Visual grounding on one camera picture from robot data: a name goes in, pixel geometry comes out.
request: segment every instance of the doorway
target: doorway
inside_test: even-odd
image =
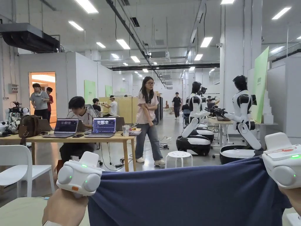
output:
[[[41,89],[46,91],[47,87],[51,87],[53,97],[53,104],[51,104],[51,117],[50,123],[56,123],[57,112],[56,112],[56,89],[55,89],[55,72],[30,72],[29,73],[29,96],[34,92],[33,84],[39,83]],[[33,115],[34,108],[30,104],[30,113]]]

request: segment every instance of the navy blue cloth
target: navy blue cloth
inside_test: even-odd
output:
[[[280,226],[288,199],[259,157],[225,165],[104,172],[91,226]]]

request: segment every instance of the red shirt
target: red shirt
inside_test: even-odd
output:
[[[49,94],[49,101],[51,101],[53,103],[53,97]],[[51,105],[49,102],[47,102],[47,106],[48,106],[48,111],[51,111]]]

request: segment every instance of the white stool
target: white stool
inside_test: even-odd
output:
[[[178,158],[181,158],[182,166],[183,167],[183,158],[191,157],[191,166],[193,166],[193,160],[192,160],[192,155],[188,152],[182,152],[182,151],[174,151],[174,152],[169,152],[166,155],[165,158],[165,168],[167,167],[167,157],[172,157],[175,158],[175,167],[177,167],[177,160]]]

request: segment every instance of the handheld controller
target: handheld controller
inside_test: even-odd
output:
[[[292,145],[284,133],[267,135],[265,142],[262,159],[269,176],[280,187],[301,187],[301,145]]]
[[[101,168],[96,167],[98,158],[95,153],[85,152],[79,162],[65,162],[58,173],[56,185],[74,192],[76,197],[94,195],[102,175]]]

